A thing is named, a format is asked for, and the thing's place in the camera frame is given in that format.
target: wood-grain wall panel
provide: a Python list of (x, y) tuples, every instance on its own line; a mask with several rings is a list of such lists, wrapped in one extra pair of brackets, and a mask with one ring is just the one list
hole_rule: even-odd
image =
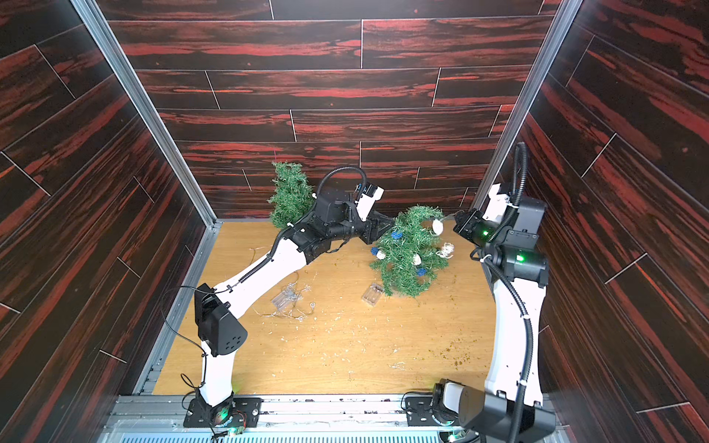
[(577, 23), (667, 74), (709, 93), (709, 4), (697, 0), (587, 1)]
[(487, 168), (487, 164), (421, 167), (418, 169), (416, 177), (416, 188), (477, 187), (482, 181)]
[(0, 60), (0, 150), (72, 100), (71, 93), (36, 46)]
[(533, 117), (528, 116), (520, 139), (530, 150), (530, 175), (549, 209), (565, 220), (590, 268), (606, 281), (636, 260), (644, 250), (559, 155)]
[(293, 111), (298, 141), (487, 137), (497, 106), (362, 111)]
[(45, 121), (5, 153), (50, 194), (59, 190), (135, 115), (115, 76)]
[(208, 111), (159, 109), (175, 140), (199, 142), (293, 142), (286, 111)]
[(113, 74), (84, 25), (38, 43), (37, 48), (75, 97)]
[(650, 257), (609, 287), (687, 400), (709, 420), (709, 321)]
[(155, 285), (162, 287), (162, 289), (160, 291), (150, 292), (153, 295), (149, 301), (149, 304), (152, 305), (152, 310), (144, 312), (138, 319), (138, 324), (143, 326), (142, 329), (138, 328), (140, 334), (129, 335), (122, 332), (123, 335), (127, 335), (125, 343), (133, 346), (132, 348), (127, 348), (130, 352), (129, 354), (125, 357), (121, 357), (128, 362), (125, 376), (118, 387), (118, 394), (122, 396), (130, 395), (133, 388), (138, 383), (145, 362), (164, 324), (164, 315), (167, 315), (177, 295), (177, 291), (164, 293), (165, 290), (175, 288), (182, 284), (189, 265), (192, 263), (192, 255), (189, 253), (184, 243), (181, 241), (175, 243), (177, 244), (177, 248), (168, 263), (169, 274), (158, 277), (159, 281), (155, 283)]
[(360, 21), (111, 21), (135, 69), (358, 69)]
[[(152, 137), (134, 120), (94, 161), (10, 236), (0, 250), (0, 302), (24, 310), (34, 295), (133, 180), (147, 159)], [(27, 261), (23, 257), (42, 257)]]
[(569, 82), (592, 38), (593, 34), (581, 26), (576, 23), (571, 25), (557, 56), (554, 58), (552, 67), (549, 68), (549, 73), (559, 83), (565, 86)]
[(179, 239), (183, 231), (190, 225), (190, 217), (194, 211), (191, 204), (188, 203), (189, 199), (186, 193), (181, 189), (178, 190), (176, 198), (183, 203), (180, 211), (177, 215), (172, 215), (169, 212), (164, 213), (165, 222), (172, 219), (170, 229), (150, 260), (147, 269), (140, 276), (138, 285), (125, 302), (121, 314), (101, 346), (101, 349), (109, 354), (128, 361), (132, 374), (140, 373), (143, 368), (144, 362), (133, 361), (133, 355), (137, 352), (138, 344), (144, 339), (143, 330), (149, 323), (159, 298), (163, 296), (165, 303), (167, 300), (173, 300), (174, 292), (163, 294), (163, 291), (172, 287), (171, 285), (182, 284), (182, 280), (172, 279), (172, 275), (182, 253), (183, 245)]
[(0, 440), (51, 440), (89, 374), (99, 346), (106, 339), (137, 283), (138, 277), (114, 259), (111, 268), (0, 433)]
[[(683, 394), (669, 378), (665, 368), (590, 268), (585, 259), (586, 251), (576, 246), (564, 224), (556, 214), (548, 213), (539, 231), (540, 250), (547, 255), (554, 277), (549, 280), (549, 285), (558, 289), (559, 297), (554, 300), (553, 310), (563, 315), (561, 320), (549, 320), (549, 324), (552, 330), (564, 328), (555, 336), (560, 341), (568, 340), (566, 344), (560, 343), (567, 359), (572, 353), (570, 347), (576, 347), (573, 353), (583, 356), (580, 362), (569, 362), (577, 371), (577, 377), (584, 371), (595, 372), (597, 376), (604, 374), (601, 378), (606, 380), (599, 379), (597, 386), (579, 381), (584, 386), (588, 402), (595, 408), (602, 408), (602, 405), (607, 408), (613, 401), (617, 401), (613, 396), (622, 398), (620, 404), (601, 415), (606, 420), (601, 420), (599, 415), (596, 417), (605, 424), (617, 413), (618, 416), (611, 422), (618, 422), (619, 428), (626, 428), (629, 424), (625, 423), (628, 420), (623, 415), (684, 401)], [(565, 337), (569, 330), (577, 332), (571, 337)], [(617, 392), (606, 397), (604, 386)], [(618, 440), (643, 441), (631, 438)]]
[(438, 70), (214, 71), (208, 74), (222, 109), (425, 108), (431, 106)]
[(659, 442), (709, 442), (709, 427), (692, 405), (651, 410), (637, 415), (648, 430), (653, 430)]
[(94, 363), (69, 406), (61, 426), (50, 441), (96, 441), (118, 399), (117, 385), (128, 370), (127, 364), (97, 352)]
[(271, 20), (268, 0), (98, 0), (106, 20)]
[(0, 406), (0, 424), (9, 422), (12, 412), (135, 234), (140, 225), (136, 220), (150, 205), (147, 194), (135, 181), (120, 191), (0, 339), (0, 381), (9, 386)]
[(536, 15), (539, 0), (271, 0), (276, 20), (437, 18)]
[(499, 138), (362, 142), (363, 167), (487, 164)]
[[(557, 299), (558, 290), (555, 286), (547, 287), (547, 296), (550, 300)], [(545, 306), (542, 312), (546, 313), (548, 310), (549, 308)], [(579, 427), (582, 435), (602, 442), (605, 439), (603, 430), (598, 421), (593, 418), (579, 381), (576, 380), (575, 370), (566, 360), (564, 350), (551, 327), (540, 331), (538, 346), (539, 381), (542, 392), (551, 396), (559, 421), (563, 425), (574, 423)]]
[(80, 24), (66, 0), (5, 0), (0, 9), (0, 58)]
[(204, 71), (138, 70), (156, 108), (219, 109)]
[(548, 16), (366, 20), (362, 67), (456, 67), (531, 64)]
[(542, 83), (530, 114), (579, 175), (614, 134), (552, 76)]
[(568, 88), (652, 164), (709, 206), (709, 98), (593, 39)]
[(433, 106), (515, 103), (530, 65), (442, 68)]
[(584, 181), (709, 317), (709, 211), (618, 137)]
[(0, 154), (0, 245), (42, 204), (47, 194)]

